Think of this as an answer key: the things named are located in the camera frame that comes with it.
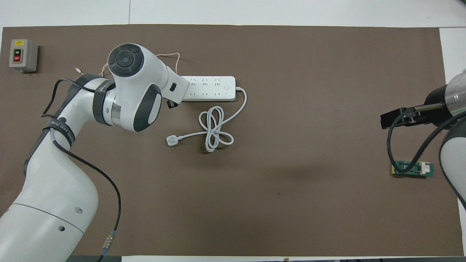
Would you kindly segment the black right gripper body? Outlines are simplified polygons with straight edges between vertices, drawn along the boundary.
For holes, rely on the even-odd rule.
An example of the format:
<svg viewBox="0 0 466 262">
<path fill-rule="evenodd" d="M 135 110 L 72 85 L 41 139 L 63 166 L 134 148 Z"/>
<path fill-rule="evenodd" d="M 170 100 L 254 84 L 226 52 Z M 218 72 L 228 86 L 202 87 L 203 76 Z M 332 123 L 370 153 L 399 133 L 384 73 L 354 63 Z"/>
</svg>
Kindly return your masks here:
<svg viewBox="0 0 466 262">
<path fill-rule="evenodd" d="M 440 88 L 435 89 L 434 91 L 431 91 L 426 97 L 425 102 L 424 102 L 425 106 L 435 104 L 435 103 L 443 104 L 443 107 L 440 109 L 432 109 L 432 110 L 424 112 L 426 119 L 430 123 L 434 124 L 435 126 L 439 126 L 442 123 L 444 123 L 444 121 L 453 117 L 450 111 L 448 110 L 448 107 L 446 106 L 446 101 L 445 101 L 446 88 L 447 88 L 447 85 L 444 85 L 444 86 L 441 86 Z"/>
</svg>

